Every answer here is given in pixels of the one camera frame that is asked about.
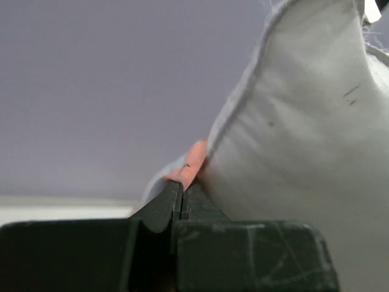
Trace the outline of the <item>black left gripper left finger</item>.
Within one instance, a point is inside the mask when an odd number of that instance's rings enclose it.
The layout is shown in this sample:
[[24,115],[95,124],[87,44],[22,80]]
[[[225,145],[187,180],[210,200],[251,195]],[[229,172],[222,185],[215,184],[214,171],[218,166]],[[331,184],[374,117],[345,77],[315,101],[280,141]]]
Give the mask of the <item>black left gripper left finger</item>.
[[2,291],[174,291],[172,225],[182,187],[170,182],[128,218],[8,223]]

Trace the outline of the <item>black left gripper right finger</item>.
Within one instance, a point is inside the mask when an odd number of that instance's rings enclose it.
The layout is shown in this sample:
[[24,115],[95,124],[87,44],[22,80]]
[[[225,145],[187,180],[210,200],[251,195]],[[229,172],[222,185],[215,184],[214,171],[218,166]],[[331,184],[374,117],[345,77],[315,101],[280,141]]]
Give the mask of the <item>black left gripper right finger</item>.
[[296,221],[232,221],[193,185],[176,222],[178,291],[338,291],[321,233]]

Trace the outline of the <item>white pillow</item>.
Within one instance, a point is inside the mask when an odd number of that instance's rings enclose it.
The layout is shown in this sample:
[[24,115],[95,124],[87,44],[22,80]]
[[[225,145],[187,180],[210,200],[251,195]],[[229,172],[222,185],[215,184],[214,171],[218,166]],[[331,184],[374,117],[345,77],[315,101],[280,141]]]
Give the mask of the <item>white pillow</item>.
[[201,183],[230,218],[326,238],[343,291],[388,290],[388,55],[354,1],[286,1],[208,137]]

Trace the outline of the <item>orange blue checked pillowcase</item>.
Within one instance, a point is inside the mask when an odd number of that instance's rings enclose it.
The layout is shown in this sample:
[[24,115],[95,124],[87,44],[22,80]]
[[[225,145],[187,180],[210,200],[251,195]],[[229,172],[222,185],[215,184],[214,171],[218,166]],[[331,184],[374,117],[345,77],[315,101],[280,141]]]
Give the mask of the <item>orange blue checked pillowcase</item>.
[[143,207],[167,186],[168,181],[182,184],[187,190],[195,180],[207,158],[207,140],[197,141],[187,153],[161,169],[147,184],[140,205]]

